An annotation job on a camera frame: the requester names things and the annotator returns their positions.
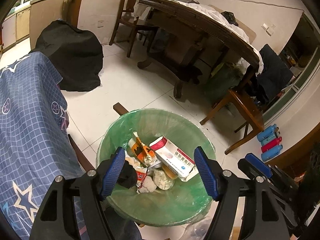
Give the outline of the clear plastic bag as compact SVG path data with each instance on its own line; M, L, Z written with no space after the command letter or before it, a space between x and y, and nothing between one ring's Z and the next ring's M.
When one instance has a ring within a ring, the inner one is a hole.
M175 181L171 179L163 170L154 170L152 178L153 182L161 190L169 190L175 184Z

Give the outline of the kitchen base cabinets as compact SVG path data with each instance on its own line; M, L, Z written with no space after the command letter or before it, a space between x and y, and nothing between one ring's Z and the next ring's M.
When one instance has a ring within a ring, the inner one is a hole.
M2 51L30 39L31 49L48 25L62 18L63 0L32 0L8 16L1 26Z

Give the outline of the wooden chair by wall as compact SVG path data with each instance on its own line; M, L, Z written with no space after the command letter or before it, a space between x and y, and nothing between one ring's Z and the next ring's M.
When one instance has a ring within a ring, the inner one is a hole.
M114 39L116 38L120 24L129 27L131 32L129 35L129 48L127 50L127 57L131 56L137 34L145 36L146 38L152 38L158 30L158 27L149 24L145 20L140 20L139 16L133 16L133 13L135 12L135 4L136 0L120 0L116 23L109 41L109 45L111 46L114 43Z

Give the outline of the black cloth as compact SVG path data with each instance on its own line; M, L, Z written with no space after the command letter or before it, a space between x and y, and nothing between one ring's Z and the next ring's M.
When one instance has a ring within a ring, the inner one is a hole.
M137 183L137 174L132 165L125 161L124 166L120 172L117 184L127 189L134 187Z

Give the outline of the blue and red bottles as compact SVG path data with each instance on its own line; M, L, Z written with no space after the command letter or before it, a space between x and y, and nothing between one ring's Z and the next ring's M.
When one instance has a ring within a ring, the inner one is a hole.
M257 135L257 140L261 144L261 159L267 162L277 155L283 149L282 137L280 136L279 127L276 124L268 126L264 131Z

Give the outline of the wooden chair near bin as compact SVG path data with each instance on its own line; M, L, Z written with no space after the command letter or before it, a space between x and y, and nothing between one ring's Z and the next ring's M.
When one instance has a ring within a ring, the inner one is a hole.
M236 113L236 116L240 116L242 120L242 124L234 131L234 133L237 133L243 128L245 131L240 140L236 141L225 150L225 155L230 154L235 149L249 142L265 129L263 114L255 105L253 99L245 92L236 92L232 89L229 89L226 95L214 104L207 116L200 121L200 124L206 124L210 119L216 116L223 107L226 108L227 106L231 106L232 113Z

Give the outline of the orange white wrapper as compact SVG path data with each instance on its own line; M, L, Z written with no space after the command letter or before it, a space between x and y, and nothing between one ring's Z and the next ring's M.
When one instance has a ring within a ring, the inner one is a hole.
M135 157L145 166L152 166L157 160L154 151L141 141L136 131L132 132L129 148Z

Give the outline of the black bag on floor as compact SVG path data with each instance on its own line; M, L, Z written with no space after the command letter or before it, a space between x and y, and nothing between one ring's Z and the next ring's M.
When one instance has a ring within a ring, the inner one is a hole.
M31 51L50 59L62 76L61 90L89 92L100 86L103 46L91 31L55 20L43 29Z

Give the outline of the blue star-pattern tablecloth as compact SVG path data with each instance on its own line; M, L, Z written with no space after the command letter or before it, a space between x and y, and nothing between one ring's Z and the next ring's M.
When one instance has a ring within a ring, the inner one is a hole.
M1 69L1 239L28 239L54 178L82 174L61 79L40 52Z

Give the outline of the white red medicine box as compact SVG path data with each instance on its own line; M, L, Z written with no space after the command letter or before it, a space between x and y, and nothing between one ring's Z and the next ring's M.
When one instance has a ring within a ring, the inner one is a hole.
M195 161L166 137L159 137L149 147L182 182L188 182L199 174Z

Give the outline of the red white snack wrapper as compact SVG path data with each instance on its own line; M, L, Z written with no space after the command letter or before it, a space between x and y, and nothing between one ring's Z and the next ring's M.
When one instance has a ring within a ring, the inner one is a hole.
M145 178L148 175L148 170L147 169L140 169L140 170L136 170L136 175L137 175L137 183L136 186L137 188L141 188Z

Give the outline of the dark wooden dining table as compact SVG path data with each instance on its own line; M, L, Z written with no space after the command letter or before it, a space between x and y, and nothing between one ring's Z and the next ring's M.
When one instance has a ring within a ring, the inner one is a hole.
M174 97L179 99L182 96L183 85L196 80L199 76L199 72L194 70L194 64L207 48L208 39L214 37L199 28L185 24L177 16L151 7L148 8L150 8L150 12L147 16L147 22L167 31L172 37L169 38L168 44L163 50L153 52L152 44L156 34L153 35L147 48L147 58L140 61L137 66L139 69L145 69L151 63L159 62L168 68L177 77ZM224 45L224 50L217 62L221 62L229 50L231 49ZM249 72L249 75L252 76L254 73L255 68Z

